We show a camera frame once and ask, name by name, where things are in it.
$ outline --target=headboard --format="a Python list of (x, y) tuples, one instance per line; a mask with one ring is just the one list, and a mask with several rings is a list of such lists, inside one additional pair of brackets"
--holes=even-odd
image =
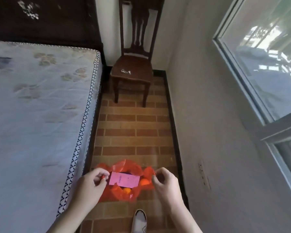
[(0, 40), (101, 52), (95, 0), (0, 0)]

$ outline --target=chair seat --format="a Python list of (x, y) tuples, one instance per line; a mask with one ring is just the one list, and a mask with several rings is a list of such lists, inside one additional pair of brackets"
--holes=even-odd
[(112, 67), (111, 77), (118, 77), (123, 80), (135, 80), (151, 83), (153, 80), (153, 70), (151, 62), (142, 57), (132, 55), (122, 55)]

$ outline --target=metal window frame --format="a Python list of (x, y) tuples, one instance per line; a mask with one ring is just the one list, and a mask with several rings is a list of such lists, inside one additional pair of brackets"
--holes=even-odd
[[(234, 55), (229, 51), (225, 43), (221, 41), (222, 36), (228, 29), (233, 19), (236, 17), (244, 1), (245, 0), (233, 0), (215, 35), (213, 36), (213, 42), (261, 123), (261, 126), (258, 129), (248, 132), (251, 133), (250, 135), (254, 140), (262, 141), (267, 144), (270, 153), (275, 159), (280, 171), (291, 189), (291, 171), (283, 160), (283, 157), (280, 155), (279, 150), (275, 146), (277, 143), (291, 140), (291, 113), (279, 118), (278, 120), (274, 120), (263, 101), (260, 99), (255, 89), (249, 82), (248, 78), (245, 76), (245, 73), (237, 63)], [(290, 153), (291, 145), (285, 144), (285, 146), (285, 154)]]

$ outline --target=chair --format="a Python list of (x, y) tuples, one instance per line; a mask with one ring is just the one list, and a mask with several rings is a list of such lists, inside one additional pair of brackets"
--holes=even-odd
[[(145, 107), (149, 88), (153, 80), (151, 58), (154, 49), (159, 20), (162, 14), (165, 0), (119, 0), (120, 10), (120, 34), (121, 34), (121, 57), (112, 67), (110, 76), (113, 82), (114, 102), (119, 99), (119, 82), (142, 84), (145, 86), (142, 106)], [(130, 48), (124, 48), (123, 36), (123, 5), (132, 5), (132, 44)], [(145, 28), (148, 24), (149, 9), (156, 10), (157, 17), (151, 41), (150, 51), (143, 48)]]

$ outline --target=white wall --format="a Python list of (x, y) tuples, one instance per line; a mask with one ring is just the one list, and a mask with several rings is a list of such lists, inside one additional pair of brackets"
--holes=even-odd
[[(187, 0), (165, 0), (152, 57), (153, 69), (166, 70), (186, 4)], [(96, 0), (96, 6), (107, 65), (113, 66), (121, 56), (119, 1)], [(128, 6), (124, 5), (123, 8), (124, 39), (127, 39), (124, 46), (128, 47), (132, 42), (132, 22)], [(156, 13), (156, 11), (150, 12), (144, 42), (147, 51), (150, 50)]]
[(167, 69), (190, 210), (204, 233), (291, 233), (291, 192), (248, 135), (260, 124), (212, 42), (231, 2), (189, 0)]

